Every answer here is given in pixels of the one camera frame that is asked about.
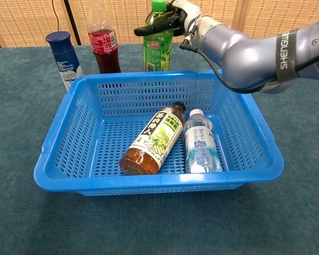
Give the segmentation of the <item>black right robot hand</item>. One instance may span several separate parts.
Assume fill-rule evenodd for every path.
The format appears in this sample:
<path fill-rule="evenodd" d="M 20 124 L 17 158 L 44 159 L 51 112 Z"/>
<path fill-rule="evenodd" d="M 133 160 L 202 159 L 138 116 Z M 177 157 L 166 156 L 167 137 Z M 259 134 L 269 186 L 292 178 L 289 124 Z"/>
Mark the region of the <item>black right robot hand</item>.
<path fill-rule="evenodd" d="M 134 34 L 145 37 L 171 29 L 175 37 L 187 35 L 201 14 L 200 8 L 190 1 L 152 1 L 149 24 L 135 28 Z"/>

